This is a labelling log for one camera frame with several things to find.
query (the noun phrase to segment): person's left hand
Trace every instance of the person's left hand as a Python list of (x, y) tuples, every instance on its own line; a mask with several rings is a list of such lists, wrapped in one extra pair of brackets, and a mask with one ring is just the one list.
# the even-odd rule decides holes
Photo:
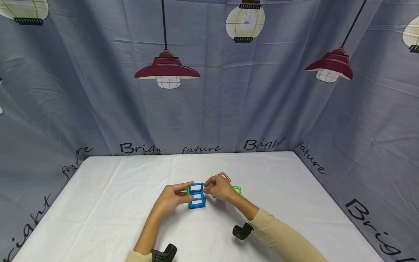
[(190, 202), (194, 196), (187, 195), (185, 190), (191, 186), (193, 182), (187, 182), (176, 185), (167, 185), (161, 192), (153, 206), (152, 212), (157, 212), (162, 217), (168, 216), (180, 204)]

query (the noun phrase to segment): person's right hand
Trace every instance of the person's right hand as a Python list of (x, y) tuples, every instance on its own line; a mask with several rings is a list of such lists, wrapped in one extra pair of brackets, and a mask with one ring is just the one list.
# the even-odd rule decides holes
[(238, 194), (223, 176), (210, 177), (204, 184), (204, 193), (223, 201), (227, 201), (234, 194)]

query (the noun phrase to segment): light bulb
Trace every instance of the light bulb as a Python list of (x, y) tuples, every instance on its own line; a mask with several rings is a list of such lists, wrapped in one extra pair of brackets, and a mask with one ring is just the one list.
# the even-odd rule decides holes
[(181, 77), (176, 75), (156, 76), (157, 85), (163, 89), (175, 89), (181, 85)]
[(339, 73), (339, 72), (329, 70), (329, 69), (320, 68), (317, 71), (316, 78), (320, 81), (323, 81), (323, 82), (333, 83), (333, 82), (336, 82), (336, 80), (338, 80), (339, 76), (341, 76), (341, 73)]
[(236, 7), (228, 14), (225, 29), (232, 39), (246, 37), (255, 38), (265, 24), (265, 12), (260, 9)]
[(48, 16), (47, 0), (4, 0), (0, 1), (0, 15), (8, 18), (36, 18), (44, 20)]
[(419, 53), (419, 16), (404, 29), (403, 42), (409, 47), (410, 52)]

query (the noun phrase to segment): black clamp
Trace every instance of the black clamp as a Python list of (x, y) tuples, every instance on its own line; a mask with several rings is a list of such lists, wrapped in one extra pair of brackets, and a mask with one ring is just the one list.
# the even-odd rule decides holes
[(178, 249), (172, 245), (167, 245), (164, 252), (153, 249), (151, 255), (153, 256), (152, 262), (172, 262)]
[(245, 240), (246, 237), (252, 233), (253, 227), (248, 223), (244, 223), (243, 227), (234, 226), (233, 228), (233, 236), (237, 237), (240, 240)]

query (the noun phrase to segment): orange magnetic tile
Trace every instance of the orange magnetic tile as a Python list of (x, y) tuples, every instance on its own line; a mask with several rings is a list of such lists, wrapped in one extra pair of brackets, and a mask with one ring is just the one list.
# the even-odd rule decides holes
[(224, 172), (221, 172), (221, 173), (217, 174), (216, 176), (221, 176), (221, 175), (224, 176), (225, 179), (227, 179), (229, 182), (231, 182), (230, 177), (228, 177), (228, 175), (226, 173), (224, 173)]

